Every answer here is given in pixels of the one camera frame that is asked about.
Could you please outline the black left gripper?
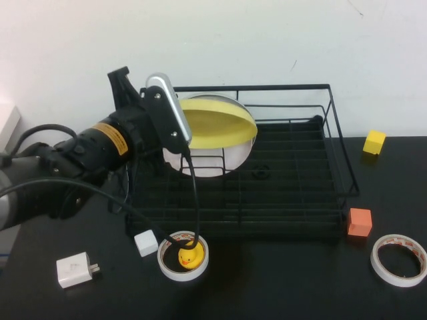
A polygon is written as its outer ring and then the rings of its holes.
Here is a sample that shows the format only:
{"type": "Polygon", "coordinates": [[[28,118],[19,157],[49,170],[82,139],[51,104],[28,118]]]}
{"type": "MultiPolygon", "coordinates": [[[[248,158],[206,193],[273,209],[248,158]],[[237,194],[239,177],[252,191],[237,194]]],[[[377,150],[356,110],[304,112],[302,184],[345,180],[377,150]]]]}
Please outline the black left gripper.
{"type": "Polygon", "coordinates": [[[153,177],[163,175],[163,151],[147,105],[128,79],[129,68],[107,74],[113,94],[117,123],[130,138],[133,153],[143,158],[144,171],[153,177]]]}

